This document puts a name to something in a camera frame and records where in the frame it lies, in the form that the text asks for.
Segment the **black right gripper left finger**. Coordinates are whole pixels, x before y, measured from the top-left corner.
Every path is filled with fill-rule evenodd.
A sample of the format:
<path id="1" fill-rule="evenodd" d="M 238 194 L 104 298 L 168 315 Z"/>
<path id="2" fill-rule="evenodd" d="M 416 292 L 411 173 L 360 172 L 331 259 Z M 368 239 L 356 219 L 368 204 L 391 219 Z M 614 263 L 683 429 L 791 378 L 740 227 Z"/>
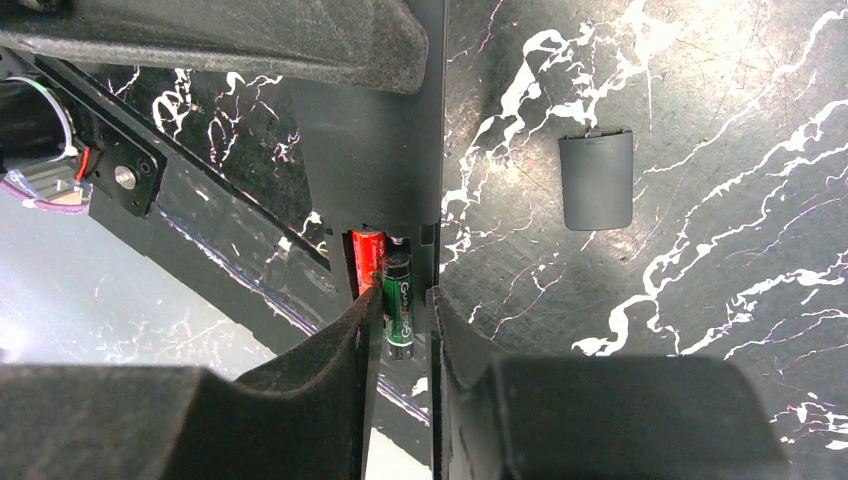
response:
<path id="1" fill-rule="evenodd" d="M 379 289 L 233 381 L 199 367 L 5 365 L 5 479 L 361 479 Z"/>

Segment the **black remote battery cover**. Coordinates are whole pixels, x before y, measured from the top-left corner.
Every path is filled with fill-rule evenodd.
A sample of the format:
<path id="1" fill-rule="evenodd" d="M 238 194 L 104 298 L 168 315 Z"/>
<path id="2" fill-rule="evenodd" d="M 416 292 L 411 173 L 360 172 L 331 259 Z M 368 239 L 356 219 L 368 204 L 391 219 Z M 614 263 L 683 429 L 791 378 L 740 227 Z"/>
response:
<path id="1" fill-rule="evenodd" d="M 627 228 L 633 219 L 634 138 L 630 130 L 558 142 L 564 224 L 571 231 Z"/>

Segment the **dark green battery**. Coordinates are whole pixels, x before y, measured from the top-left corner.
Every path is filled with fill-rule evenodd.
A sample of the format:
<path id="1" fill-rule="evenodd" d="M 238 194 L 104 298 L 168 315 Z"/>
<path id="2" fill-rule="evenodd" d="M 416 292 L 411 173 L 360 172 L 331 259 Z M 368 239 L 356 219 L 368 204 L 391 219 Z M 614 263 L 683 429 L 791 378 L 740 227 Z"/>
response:
<path id="1" fill-rule="evenodd" d="M 384 336 L 393 360 L 407 360 L 414 353 L 411 259 L 390 251 L 383 260 L 381 280 L 384 301 Z"/>

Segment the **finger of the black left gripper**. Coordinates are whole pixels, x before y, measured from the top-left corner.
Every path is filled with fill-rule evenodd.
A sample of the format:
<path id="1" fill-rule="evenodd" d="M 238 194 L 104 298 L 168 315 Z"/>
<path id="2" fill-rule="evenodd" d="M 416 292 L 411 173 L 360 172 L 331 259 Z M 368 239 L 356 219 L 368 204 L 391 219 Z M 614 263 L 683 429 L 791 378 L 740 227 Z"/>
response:
<path id="1" fill-rule="evenodd" d="M 4 1 L 4 47 L 116 65 L 273 73 L 412 94 L 427 1 Z"/>

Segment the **black cylindrical remote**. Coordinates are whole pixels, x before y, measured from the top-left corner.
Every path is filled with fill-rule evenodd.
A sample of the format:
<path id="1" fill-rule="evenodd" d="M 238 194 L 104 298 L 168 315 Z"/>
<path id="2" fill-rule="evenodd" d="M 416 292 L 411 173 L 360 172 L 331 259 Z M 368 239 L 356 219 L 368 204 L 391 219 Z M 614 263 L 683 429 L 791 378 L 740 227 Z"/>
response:
<path id="1" fill-rule="evenodd" d="M 350 234 L 365 227 L 408 240 L 417 302 L 438 280 L 448 4 L 393 1 L 376 9 L 389 7 L 424 30 L 416 92 L 291 83 L 310 196 L 342 306 L 358 296 Z"/>

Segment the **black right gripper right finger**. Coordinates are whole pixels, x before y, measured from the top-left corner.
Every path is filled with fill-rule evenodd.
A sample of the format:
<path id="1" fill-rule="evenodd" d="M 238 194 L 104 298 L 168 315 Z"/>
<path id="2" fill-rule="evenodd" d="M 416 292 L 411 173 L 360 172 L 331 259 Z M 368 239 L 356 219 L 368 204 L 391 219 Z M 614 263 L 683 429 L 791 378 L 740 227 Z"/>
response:
<path id="1" fill-rule="evenodd" d="M 710 357 L 509 352 L 428 291 L 437 479 L 788 479 L 750 381 Z"/>

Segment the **red orange battery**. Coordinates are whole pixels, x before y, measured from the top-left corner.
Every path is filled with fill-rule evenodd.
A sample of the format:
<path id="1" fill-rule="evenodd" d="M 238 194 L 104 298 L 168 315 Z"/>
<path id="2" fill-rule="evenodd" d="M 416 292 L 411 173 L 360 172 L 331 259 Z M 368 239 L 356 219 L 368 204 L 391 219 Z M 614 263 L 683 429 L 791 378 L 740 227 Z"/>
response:
<path id="1" fill-rule="evenodd" d="M 384 232 L 352 232 L 357 290 L 360 295 L 378 283 L 377 278 L 382 270 L 386 242 L 387 237 Z"/>

